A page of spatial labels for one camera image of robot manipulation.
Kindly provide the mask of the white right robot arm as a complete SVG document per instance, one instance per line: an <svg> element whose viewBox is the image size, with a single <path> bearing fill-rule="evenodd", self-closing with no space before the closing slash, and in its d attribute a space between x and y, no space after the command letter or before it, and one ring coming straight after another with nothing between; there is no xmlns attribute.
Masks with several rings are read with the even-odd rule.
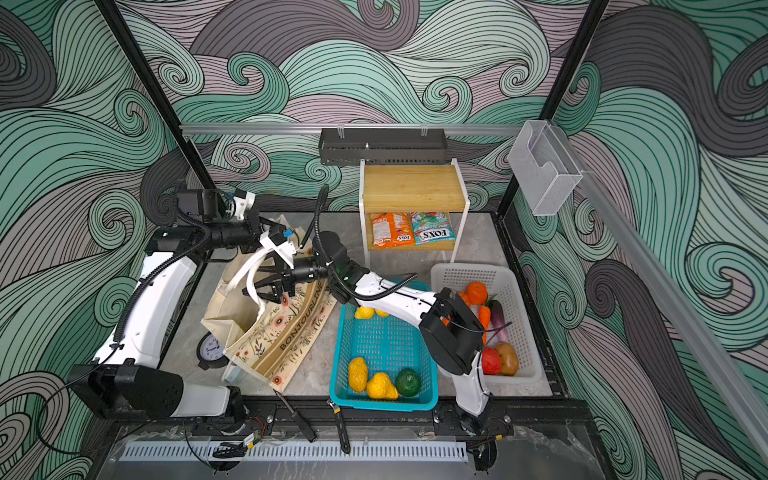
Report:
<svg viewBox="0 0 768 480"><path fill-rule="evenodd" d="M486 329L457 292L447 287L438 292L414 290L407 286L409 279L387 280L353 261L331 231L315 234L309 257L300 258L284 233L265 233L260 244L233 278L234 283L245 282L247 295L260 306L266 296L256 292L260 284L254 276L275 254L283 267L266 279L267 285L288 291L299 283L326 280L339 302L381 310L406 322L420 332L437 366L450 374L457 406L472 417L485 413L489 394L483 386L481 357Z"/></svg>

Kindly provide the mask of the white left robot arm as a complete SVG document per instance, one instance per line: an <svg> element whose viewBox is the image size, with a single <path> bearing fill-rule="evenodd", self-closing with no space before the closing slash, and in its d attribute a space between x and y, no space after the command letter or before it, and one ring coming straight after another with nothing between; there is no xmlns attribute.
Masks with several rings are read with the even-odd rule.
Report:
<svg viewBox="0 0 768 480"><path fill-rule="evenodd" d="M98 418L151 421L212 417L240 422L246 416L235 387L190 383L163 371L163 342L182 293L216 249L252 252L262 233L255 196L242 190L182 189L177 225L156 230L148 242L140 279L111 340L93 360L74 366L67 382Z"/></svg>

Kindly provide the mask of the cream floral tote bag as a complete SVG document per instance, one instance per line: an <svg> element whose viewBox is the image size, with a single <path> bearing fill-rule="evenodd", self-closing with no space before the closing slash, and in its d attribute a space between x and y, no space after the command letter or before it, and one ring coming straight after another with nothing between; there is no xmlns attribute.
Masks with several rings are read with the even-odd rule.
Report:
<svg viewBox="0 0 768 480"><path fill-rule="evenodd" d="M243 373L282 393L315 343L336 299L326 279L300 283L277 302L255 301L249 280L267 277L252 268L254 253L238 253L225 267L201 324Z"/></svg>

